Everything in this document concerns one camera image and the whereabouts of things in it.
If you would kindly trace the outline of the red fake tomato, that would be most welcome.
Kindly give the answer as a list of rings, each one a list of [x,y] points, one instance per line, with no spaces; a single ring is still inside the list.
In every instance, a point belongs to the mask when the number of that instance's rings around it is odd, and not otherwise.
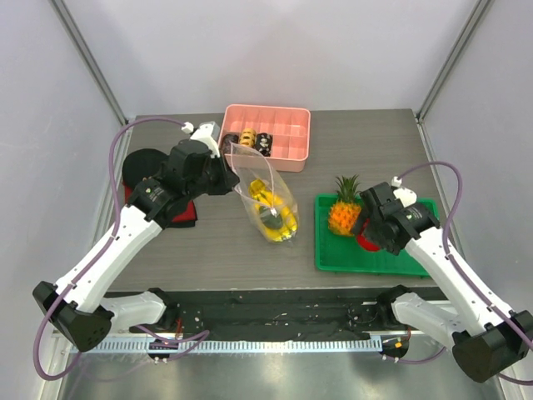
[[[368,220],[366,220],[364,223],[363,223],[363,226],[362,226],[362,229],[361,229],[361,232],[356,236],[356,241],[357,243],[360,245],[361,248],[363,248],[364,250],[370,252],[370,253],[376,253],[378,251],[381,250],[381,248],[377,245],[375,245],[375,243],[373,242],[370,242],[365,236],[364,236],[364,231],[366,230],[366,226],[368,224]]]

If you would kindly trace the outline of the clear zip top bag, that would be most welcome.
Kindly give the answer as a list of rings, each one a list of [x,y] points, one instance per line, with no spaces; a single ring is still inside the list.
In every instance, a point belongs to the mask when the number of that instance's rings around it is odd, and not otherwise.
[[[251,223],[269,243],[290,242],[299,228],[297,203],[278,171],[267,157],[240,144],[231,145],[227,160]]]

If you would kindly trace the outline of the fake pineapple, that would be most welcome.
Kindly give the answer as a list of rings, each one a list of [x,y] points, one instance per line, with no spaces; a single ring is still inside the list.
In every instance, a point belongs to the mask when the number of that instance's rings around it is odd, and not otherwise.
[[[329,209],[328,228],[337,236],[353,237],[351,230],[361,212],[361,207],[356,202],[359,176],[355,174],[350,177],[336,177],[336,185],[337,199]]]

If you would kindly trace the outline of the yellow fake banana bunch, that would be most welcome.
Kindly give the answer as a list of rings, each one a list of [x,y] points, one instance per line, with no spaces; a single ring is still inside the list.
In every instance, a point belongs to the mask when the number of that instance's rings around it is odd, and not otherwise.
[[[283,199],[270,190],[261,179],[248,187],[253,203],[253,215],[259,218],[259,230],[266,240],[274,243],[290,241],[297,232],[296,214]]]

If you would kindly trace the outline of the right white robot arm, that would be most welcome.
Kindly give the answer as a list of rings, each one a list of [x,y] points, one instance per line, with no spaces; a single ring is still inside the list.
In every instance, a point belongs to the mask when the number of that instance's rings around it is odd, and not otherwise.
[[[462,372],[483,383],[523,359],[532,344],[532,315],[515,312],[475,274],[446,237],[435,214],[412,190],[387,182],[360,194],[352,231],[395,256],[406,252],[430,274],[453,312],[396,286],[377,299],[387,329],[416,328],[452,352]]]

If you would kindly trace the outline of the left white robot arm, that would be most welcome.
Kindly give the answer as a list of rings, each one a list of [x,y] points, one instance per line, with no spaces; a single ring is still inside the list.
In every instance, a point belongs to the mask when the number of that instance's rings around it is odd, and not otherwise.
[[[116,298],[105,294],[134,256],[190,201],[203,194],[225,195],[237,183],[212,137],[180,141],[160,170],[136,185],[107,236],[68,274],[33,289],[47,320],[80,352],[95,348],[109,333],[136,325],[171,331],[177,304],[161,289]]]

